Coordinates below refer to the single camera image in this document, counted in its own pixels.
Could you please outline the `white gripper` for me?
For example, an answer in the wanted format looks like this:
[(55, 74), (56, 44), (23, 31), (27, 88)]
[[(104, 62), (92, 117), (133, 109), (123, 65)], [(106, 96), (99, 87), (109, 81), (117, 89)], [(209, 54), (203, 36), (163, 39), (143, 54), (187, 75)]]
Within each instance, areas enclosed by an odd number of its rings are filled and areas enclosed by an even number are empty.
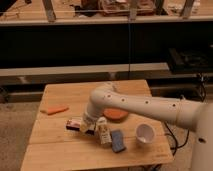
[(86, 133), (91, 125), (94, 125), (97, 121), (97, 117), (93, 117), (84, 113), (82, 116), (81, 124), (80, 124), (80, 131)]

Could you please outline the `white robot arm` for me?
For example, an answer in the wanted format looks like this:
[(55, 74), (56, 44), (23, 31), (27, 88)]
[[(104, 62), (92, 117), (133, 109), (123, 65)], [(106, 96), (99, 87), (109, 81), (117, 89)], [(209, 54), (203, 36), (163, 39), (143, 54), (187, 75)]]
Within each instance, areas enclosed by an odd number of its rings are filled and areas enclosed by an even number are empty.
[(90, 93), (80, 131), (86, 132), (106, 108), (125, 110), (194, 132), (190, 171), (213, 169), (213, 103), (120, 94), (114, 83), (107, 82)]

